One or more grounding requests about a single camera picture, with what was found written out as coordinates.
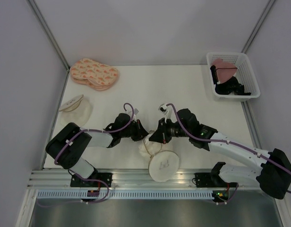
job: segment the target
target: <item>white basket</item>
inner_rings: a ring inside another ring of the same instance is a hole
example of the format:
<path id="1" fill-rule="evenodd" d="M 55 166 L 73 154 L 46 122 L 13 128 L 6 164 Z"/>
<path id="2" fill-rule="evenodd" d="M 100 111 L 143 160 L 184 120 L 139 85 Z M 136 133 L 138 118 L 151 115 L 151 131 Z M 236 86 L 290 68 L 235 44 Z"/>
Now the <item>white basket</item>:
<path id="1" fill-rule="evenodd" d="M 212 62 L 218 58 L 221 58 L 223 61 L 230 62 L 238 68 L 236 78 L 239 83 L 244 85 L 245 92 L 251 92 L 250 96 L 237 96 L 233 93 L 229 95 L 220 95 L 216 93 L 215 84 L 213 82 L 213 76 L 210 68 L 212 66 Z M 226 99 L 244 102 L 250 98 L 258 98 L 260 96 L 259 86 L 254 71 L 250 65 L 250 61 L 246 54 L 234 52 L 210 52 L 206 55 L 206 60 L 215 100 Z"/>

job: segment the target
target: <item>white round pad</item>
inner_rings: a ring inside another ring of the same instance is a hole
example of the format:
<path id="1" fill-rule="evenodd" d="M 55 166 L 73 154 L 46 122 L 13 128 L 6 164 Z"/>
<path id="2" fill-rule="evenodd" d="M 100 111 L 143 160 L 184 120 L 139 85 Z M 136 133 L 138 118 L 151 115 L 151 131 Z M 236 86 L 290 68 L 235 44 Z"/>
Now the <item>white round pad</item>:
<path id="1" fill-rule="evenodd" d="M 179 157 L 172 151 L 161 151 L 152 156 L 149 163 L 149 174 L 156 182 L 170 180 L 179 168 Z"/>

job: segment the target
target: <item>metal bar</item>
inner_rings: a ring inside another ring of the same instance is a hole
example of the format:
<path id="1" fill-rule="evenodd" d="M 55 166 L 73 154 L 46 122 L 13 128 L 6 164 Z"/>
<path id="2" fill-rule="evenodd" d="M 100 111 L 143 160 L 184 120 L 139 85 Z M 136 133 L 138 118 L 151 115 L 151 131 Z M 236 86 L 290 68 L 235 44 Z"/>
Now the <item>metal bar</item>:
<path id="1" fill-rule="evenodd" d="M 172 179 L 158 183 L 152 180 L 147 169 L 99 169 L 113 174 L 112 189 L 121 190 L 195 190 L 192 183 L 194 173 L 210 172 L 211 169 L 179 170 Z M 64 169 L 33 171 L 28 188 L 33 189 L 77 189 L 70 188 L 71 175 Z M 197 188 L 197 190 L 223 190 L 224 188 Z M 256 187 L 240 187 L 240 190 L 260 190 Z"/>
<path id="2" fill-rule="evenodd" d="M 55 106 L 55 109 L 54 109 L 54 117 L 53 117 L 51 125 L 50 125 L 50 132 L 49 132 L 49 135 L 48 135 L 47 140 L 46 140 L 46 145 L 49 143 L 49 141 L 52 138 L 52 134 L 53 134 L 53 131 L 54 131 L 54 128 L 55 128 L 55 124 L 56 124 L 56 121 L 57 121 L 57 116 L 59 114 L 59 107 L 61 105 L 62 98 L 64 97 L 64 93 L 65 93 L 65 90 L 66 90 L 66 87 L 67 87 L 68 76 L 69 76 L 69 72 L 67 71 L 67 75 L 65 76 L 65 80 L 64 80 L 64 84 L 63 84 L 62 90 L 60 91 L 58 103 L 57 103 L 57 105 Z M 42 158 L 41 158 L 41 162 L 40 162 L 40 165 L 39 165 L 39 169 L 43 168 L 43 166 L 45 164 L 45 161 L 46 161 L 46 157 L 47 157 L 47 153 L 46 153 L 45 149 L 43 149 L 43 153 L 42 153 Z"/>
<path id="3" fill-rule="evenodd" d="M 92 199 L 103 198 L 107 190 L 100 189 L 98 196 L 88 195 L 89 189 L 71 190 L 39 190 L 38 199 Z M 110 190 L 107 199 L 137 199 L 137 200 L 212 200 L 212 190 Z"/>
<path id="4" fill-rule="evenodd" d="M 275 200 L 283 227 L 291 227 L 291 212 L 287 207 L 287 197 L 283 200 Z"/>
<path id="5" fill-rule="evenodd" d="M 57 44 L 57 41 L 55 40 L 51 30 L 49 29 L 49 26 L 47 24 L 47 22 L 45 21 L 40 9 L 38 8 L 36 2 L 34 0 L 26 0 L 28 5 L 31 7 L 32 11 L 34 12 L 38 22 L 40 23 L 40 25 L 42 26 L 45 34 L 47 35 L 50 43 L 52 44 L 54 50 L 56 51 L 57 55 L 59 56 L 62 64 L 64 65 L 64 67 L 66 68 L 66 70 L 69 70 L 70 66 L 67 63 L 67 60 L 64 56 L 64 54 L 62 53 L 59 45 Z"/>
<path id="6" fill-rule="evenodd" d="M 16 222 L 16 227 L 27 227 L 29 226 L 33 209 L 34 209 L 34 204 L 35 200 L 37 197 L 37 191 L 34 189 L 26 190 L 26 194 L 22 203 L 21 210 L 19 212 L 17 222 Z"/>
<path id="7" fill-rule="evenodd" d="M 253 31 L 251 32 L 247 42 L 245 43 L 243 49 L 242 49 L 242 53 L 247 53 L 247 51 L 249 50 L 251 44 L 253 43 L 256 35 L 258 34 L 261 26 L 263 25 L 264 21 L 266 20 L 268 14 L 270 13 L 271 9 L 273 8 L 275 2 L 277 0 L 269 0 L 267 5 L 265 6 L 261 16 L 259 17 L 259 20 L 257 21 Z"/>

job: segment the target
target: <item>white booth wall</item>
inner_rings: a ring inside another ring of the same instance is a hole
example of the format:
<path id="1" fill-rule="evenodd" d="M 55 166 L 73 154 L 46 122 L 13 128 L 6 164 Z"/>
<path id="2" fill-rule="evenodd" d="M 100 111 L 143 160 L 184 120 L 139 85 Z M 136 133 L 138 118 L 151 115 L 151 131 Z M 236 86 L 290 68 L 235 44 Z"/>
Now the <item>white booth wall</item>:
<path id="1" fill-rule="evenodd" d="M 15 226 L 66 71 L 24 0 L 0 0 L 0 227 Z"/>
<path id="2" fill-rule="evenodd" d="M 268 0 L 36 0 L 68 63 L 205 64 L 240 52 Z"/>
<path id="3" fill-rule="evenodd" d="M 291 0 L 275 3 L 248 56 L 261 90 L 250 103 L 262 146 L 283 150 L 291 162 Z M 291 195 L 286 200 L 291 207 Z"/>

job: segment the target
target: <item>pink fabric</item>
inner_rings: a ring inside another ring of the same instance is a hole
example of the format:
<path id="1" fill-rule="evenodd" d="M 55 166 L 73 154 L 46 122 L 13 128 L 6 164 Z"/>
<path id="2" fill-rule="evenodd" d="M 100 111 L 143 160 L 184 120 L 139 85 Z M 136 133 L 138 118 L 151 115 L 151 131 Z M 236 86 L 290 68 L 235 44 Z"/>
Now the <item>pink fabric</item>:
<path id="1" fill-rule="evenodd" d="M 212 65 L 216 67 L 216 74 L 218 81 L 223 84 L 228 81 L 237 72 L 237 68 L 234 64 L 223 61 L 222 59 L 216 59 Z"/>

